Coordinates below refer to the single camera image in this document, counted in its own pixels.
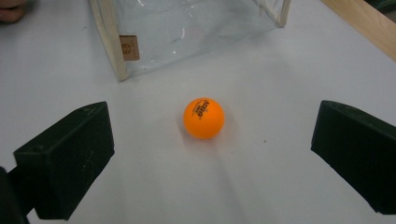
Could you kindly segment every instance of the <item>transparent plastic bag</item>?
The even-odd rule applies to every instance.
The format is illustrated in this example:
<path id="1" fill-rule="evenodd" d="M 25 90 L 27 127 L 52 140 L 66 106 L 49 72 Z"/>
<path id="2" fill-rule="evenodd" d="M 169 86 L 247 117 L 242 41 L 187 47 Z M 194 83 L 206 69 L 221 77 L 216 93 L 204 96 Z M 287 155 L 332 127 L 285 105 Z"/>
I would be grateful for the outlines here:
<path id="1" fill-rule="evenodd" d="M 282 27 L 290 0 L 91 0 L 91 3 L 107 55 L 118 80 L 124 80 Z M 138 60 L 123 60 L 119 35 L 137 38 Z"/>

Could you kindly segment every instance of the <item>hand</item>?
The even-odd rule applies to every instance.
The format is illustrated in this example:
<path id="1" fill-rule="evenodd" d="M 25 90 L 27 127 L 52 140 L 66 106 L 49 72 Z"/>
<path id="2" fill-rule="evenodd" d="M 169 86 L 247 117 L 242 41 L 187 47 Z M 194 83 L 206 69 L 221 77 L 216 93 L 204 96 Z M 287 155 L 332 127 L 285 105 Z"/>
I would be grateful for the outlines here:
<path id="1" fill-rule="evenodd" d="M 0 0 L 0 21 L 15 22 L 25 13 L 26 0 Z"/>

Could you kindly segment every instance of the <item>orange ball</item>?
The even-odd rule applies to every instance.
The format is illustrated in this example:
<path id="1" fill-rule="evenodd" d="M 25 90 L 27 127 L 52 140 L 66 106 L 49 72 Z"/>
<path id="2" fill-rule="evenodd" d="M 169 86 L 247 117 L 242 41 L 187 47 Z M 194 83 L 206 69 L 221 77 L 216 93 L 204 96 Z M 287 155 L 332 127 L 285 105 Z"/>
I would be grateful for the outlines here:
<path id="1" fill-rule="evenodd" d="M 209 139 L 220 132 L 224 124 L 224 112 L 216 101 L 198 98 L 187 105 L 183 122 L 193 137 Z"/>

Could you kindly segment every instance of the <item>white table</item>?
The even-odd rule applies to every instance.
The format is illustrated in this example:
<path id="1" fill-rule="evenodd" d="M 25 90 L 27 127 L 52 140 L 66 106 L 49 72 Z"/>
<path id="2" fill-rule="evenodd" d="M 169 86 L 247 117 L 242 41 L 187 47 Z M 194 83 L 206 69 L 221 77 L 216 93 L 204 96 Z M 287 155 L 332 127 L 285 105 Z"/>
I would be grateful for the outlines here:
<path id="1" fill-rule="evenodd" d="M 226 112 L 190 138 L 185 105 Z M 231 48 L 118 83 L 87 1 L 41 0 L 0 26 L 0 165 L 72 110 L 107 101 L 116 154 L 68 223 L 395 223 L 310 150 L 321 100 L 396 125 L 396 63 L 315 0 Z M 35 212 L 31 223 L 44 221 Z"/>

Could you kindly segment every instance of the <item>brown square sticker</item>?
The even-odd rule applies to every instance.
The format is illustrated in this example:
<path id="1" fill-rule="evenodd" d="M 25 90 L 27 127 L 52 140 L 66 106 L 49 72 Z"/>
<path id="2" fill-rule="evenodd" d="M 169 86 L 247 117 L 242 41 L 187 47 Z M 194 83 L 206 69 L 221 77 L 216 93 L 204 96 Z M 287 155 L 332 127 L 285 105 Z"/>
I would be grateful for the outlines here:
<path id="1" fill-rule="evenodd" d="M 136 35 L 120 35 L 120 42 L 124 61 L 138 61 L 140 59 Z"/>

